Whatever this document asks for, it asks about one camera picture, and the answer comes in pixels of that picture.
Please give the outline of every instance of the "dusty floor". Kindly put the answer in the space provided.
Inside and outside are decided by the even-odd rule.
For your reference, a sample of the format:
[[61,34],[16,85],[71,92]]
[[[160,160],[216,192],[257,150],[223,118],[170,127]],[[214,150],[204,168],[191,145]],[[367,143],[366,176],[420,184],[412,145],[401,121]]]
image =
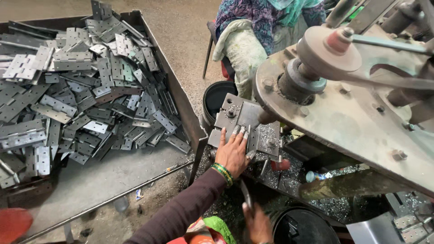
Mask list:
[[[207,76],[202,79],[210,33],[206,23],[215,18],[221,0],[106,0],[116,12],[142,11],[159,45],[164,51],[179,81],[188,95],[196,114],[201,112],[205,89],[223,80],[220,63],[209,62]],[[92,14],[90,0],[0,0],[0,22],[8,20],[35,20]],[[135,229],[146,222],[161,206],[187,186],[184,172],[179,171],[144,190],[144,196],[135,200],[128,196],[130,206],[122,214],[108,204],[89,218],[71,223],[74,238],[87,227],[93,232],[88,243],[121,243]],[[143,214],[137,213],[141,205]],[[63,228],[48,233],[32,243],[65,240]]]

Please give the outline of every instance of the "bangle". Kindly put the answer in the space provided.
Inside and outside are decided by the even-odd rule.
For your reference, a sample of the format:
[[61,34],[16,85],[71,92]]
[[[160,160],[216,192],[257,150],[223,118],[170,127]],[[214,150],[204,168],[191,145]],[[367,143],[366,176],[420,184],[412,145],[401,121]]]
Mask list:
[[233,182],[233,177],[232,177],[232,175],[230,174],[230,172],[226,169],[226,167],[224,167],[223,165],[221,165],[221,164],[219,164],[219,163],[214,163],[214,164],[220,166],[221,168],[223,168],[223,169],[227,172],[227,174],[229,175],[229,177],[230,177],[230,181]]
[[232,181],[232,178],[231,178],[229,172],[227,172],[226,168],[224,168],[223,166],[220,166],[218,164],[213,164],[211,167],[216,169],[217,171],[219,171],[223,175],[228,186],[232,186],[233,181]]

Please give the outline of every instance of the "green cloth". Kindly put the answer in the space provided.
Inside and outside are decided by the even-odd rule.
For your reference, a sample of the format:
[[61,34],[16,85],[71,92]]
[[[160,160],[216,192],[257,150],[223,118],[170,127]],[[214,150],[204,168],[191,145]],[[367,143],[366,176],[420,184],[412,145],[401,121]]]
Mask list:
[[219,232],[227,244],[237,244],[226,223],[221,218],[212,216],[209,218],[204,218],[204,222],[207,227]]

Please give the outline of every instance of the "worker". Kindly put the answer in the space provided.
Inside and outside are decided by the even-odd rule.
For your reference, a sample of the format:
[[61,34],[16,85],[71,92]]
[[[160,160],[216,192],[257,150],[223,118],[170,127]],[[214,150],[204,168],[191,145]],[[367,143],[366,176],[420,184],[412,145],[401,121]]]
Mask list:
[[[223,128],[216,163],[190,187],[164,205],[124,244],[234,243],[233,240],[222,238],[222,235],[213,229],[208,229],[201,215],[226,187],[233,184],[233,180],[240,176],[251,160],[246,156],[248,132],[244,136],[245,130],[240,130],[239,133],[238,130],[239,125],[230,136],[229,142],[225,144],[226,129]],[[260,206],[255,204],[252,210],[244,203],[242,207],[252,243],[273,243],[270,220]]]
[[223,0],[215,23],[213,60],[227,56],[238,96],[254,100],[252,79],[259,65],[325,19],[323,0]]

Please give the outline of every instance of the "black bucket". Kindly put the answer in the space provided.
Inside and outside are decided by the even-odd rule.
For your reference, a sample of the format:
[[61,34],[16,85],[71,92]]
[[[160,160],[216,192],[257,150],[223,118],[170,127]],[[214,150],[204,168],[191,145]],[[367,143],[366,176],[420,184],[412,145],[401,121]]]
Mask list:
[[235,83],[232,81],[218,81],[211,84],[204,93],[202,99],[201,124],[205,131],[210,134],[216,122],[216,115],[223,105],[226,94],[238,95]]
[[330,224],[307,208],[274,211],[269,217],[275,244],[340,244]]

